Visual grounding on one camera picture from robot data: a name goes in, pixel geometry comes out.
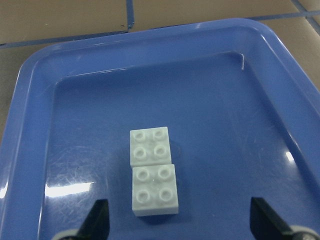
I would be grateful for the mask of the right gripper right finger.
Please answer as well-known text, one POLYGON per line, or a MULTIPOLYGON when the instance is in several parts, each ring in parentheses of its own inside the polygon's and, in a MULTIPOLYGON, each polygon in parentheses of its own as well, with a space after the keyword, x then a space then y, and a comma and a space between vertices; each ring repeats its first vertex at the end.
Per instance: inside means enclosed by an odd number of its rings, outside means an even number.
POLYGON ((291 227, 262 197, 250 200, 249 227, 256 240, 292 240, 291 227))

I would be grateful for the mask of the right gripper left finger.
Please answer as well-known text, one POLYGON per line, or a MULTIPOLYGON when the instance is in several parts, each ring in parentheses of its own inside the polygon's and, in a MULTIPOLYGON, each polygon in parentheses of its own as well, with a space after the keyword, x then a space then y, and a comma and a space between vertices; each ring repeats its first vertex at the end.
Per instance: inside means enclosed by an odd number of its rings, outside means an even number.
POLYGON ((110 234, 109 202, 98 199, 79 228, 77 240, 107 240, 110 234))

